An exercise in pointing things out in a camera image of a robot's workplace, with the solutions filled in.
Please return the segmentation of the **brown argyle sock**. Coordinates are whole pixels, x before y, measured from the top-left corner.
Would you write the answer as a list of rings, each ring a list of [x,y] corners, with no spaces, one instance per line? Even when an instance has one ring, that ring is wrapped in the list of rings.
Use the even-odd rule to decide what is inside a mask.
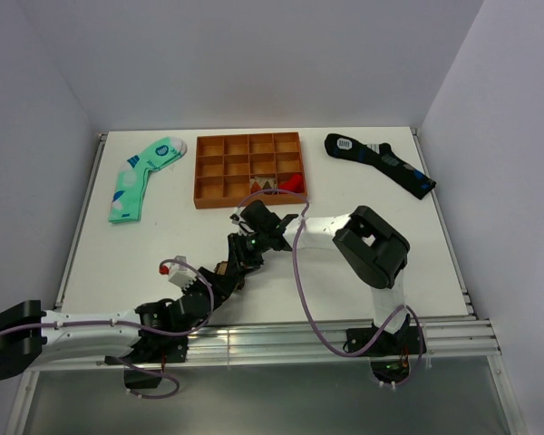
[[[243,268],[238,268],[236,264],[229,261],[218,262],[214,269],[217,283],[222,289],[233,293],[244,288],[246,275],[248,272]]]

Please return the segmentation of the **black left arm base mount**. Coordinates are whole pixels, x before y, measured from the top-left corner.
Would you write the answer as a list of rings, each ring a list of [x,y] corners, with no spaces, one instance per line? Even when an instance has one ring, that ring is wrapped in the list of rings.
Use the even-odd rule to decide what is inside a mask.
[[[148,400],[166,399],[180,389],[179,381],[167,373],[166,364],[184,363],[188,342],[187,336],[145,335],[132,346],[130,353],[122,357],[105,356],[104,363],[124,367],[123,384],[127,393]],[[171,391],[153,394],[163,380],[172,383]]]

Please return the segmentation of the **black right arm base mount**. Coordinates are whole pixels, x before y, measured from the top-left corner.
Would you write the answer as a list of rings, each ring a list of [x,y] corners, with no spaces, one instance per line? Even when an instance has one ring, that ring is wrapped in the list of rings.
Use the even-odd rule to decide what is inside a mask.
[[[376,332],[376,326],[347,329],[343,351],[359,351]],[[418,327],[404,325],[395,334],[383,332],[363,356],[379,359],[370,363],[373,375],[378,381],[398,383],[411,374],[410,357],[424,356],[426,351],[427,347]]]

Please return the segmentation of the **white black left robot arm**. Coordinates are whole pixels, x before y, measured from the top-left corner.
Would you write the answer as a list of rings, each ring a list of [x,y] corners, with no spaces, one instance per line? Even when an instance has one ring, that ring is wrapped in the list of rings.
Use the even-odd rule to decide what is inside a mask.
[[[182,363],[188,337],[245,284],[241,275],[161,266],[179,299],[107,314],[44,310],[38,300],[0,313],[0,381],[55,361],[102,357],[107,364]]]

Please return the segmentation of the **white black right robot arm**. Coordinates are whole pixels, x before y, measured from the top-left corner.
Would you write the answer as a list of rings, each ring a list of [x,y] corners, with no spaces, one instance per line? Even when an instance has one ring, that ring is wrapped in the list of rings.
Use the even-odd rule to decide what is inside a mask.
[[[248,269],[262,264],[268,250],[289,252],[295,280],[300,280],[297,253],[302,249],[336,250],[369,286],[374,307],[374,342],[384,353],[394,353],[406,339],[409,310],[405,307],[403,270],[410,244],[368,206],[335,217],[283,218],[260,200],[236,209],[230,220],[239,227],[232,236],[238,263]]]

